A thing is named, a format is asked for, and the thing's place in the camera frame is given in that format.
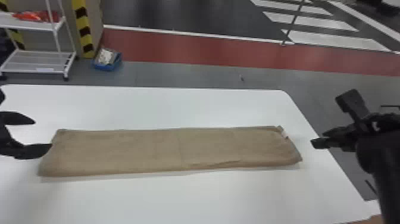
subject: table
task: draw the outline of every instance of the table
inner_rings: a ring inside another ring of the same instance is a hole
[[[283,91],[7,85],[0,110],[25,144],[60,128],[161,129],[282,125],[302,163],[278,168],[40,178],[40,160],[0,157],[0,223],[343,223],[371,212]]]

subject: red floor marking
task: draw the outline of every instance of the red floor marking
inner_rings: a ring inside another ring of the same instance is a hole
[[[400,76],[400,55],[384,52],[113,29],[104,30],[102,44],[125,61]]]

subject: white shelf leg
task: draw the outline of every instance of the white shelf leg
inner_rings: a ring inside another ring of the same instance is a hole
[[[63,7],[63,3],[61,2],[61,0],[58,0],[58,5],[59,5],[60,8],[61,8],[62,16],[65,16],[64,7]],[[70,30],[70,25],[68,24],[68,21],[65,21],[65,25],[66,25],[66,27],[67,27],[68,35],[69,35],[69,38],[70,38],[70,41],[71,41],[72,50],[73,50],[74,52],[76,52],[75,42],[74,42],[74,40],[73,40],[73,38],[72,38],[72,34],[71,34],[71,30]]]
[[[15,47],[16,49],[18,49],[18,45],[17,45],[16,41],[14,40],[14,38],[13,38],[13,36],[12,36],[10,30],[9,30],[9,29],[5,29],[5,32],[7,33],[8,37],[11,39],[11,42],[12,42],[12,44],[14,45],[14,47]]]
[[[48,12],[49,18],[50,18],[52,31],[53,31],[55,46],[57,47],[57,51],[58,51],[58,58],[60,59],[60,66],[64,70],[64,73],[63,73],[64,79],[68,79],[68,73],[65,72],[63,56],[61,55],[61,47],[60,47],[60,43],[58,41],[58,33],[55,30],[55,26],[54,26],[54,19],[53,19],[53,13],[51,12],[50,2],[49,2],[49,0],[45,0],[45,2],[46,2],[46,6],[47,6],[47,12]]]

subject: hazard stripe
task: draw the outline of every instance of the hazard stripe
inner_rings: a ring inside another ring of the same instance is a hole
[[[0,11],[8,12],[7,0],[0,0]],[[25,50],[24,39],[22,38],[21,33],[15,29],[9,29],[9,30],[11,32],[10,38],[15,40],[18,48]]]
[[[92,34],[90,32],[86,0],[72,0],[72,9],[76,16],[76,28],[80,38],[83,57],[93,58],[95,56],[95,49],[93,46]]]

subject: blue tray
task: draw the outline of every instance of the blue tray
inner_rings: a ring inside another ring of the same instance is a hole
[[[117,68],[122,62],[122,53],[117,53],[117,57],[115,58],[115,61],[113,64],[96,64],[95,60],[92,60],[92,66],[95,69],[98,70],[103,70],[103,71],[113,71],[115,68]]]

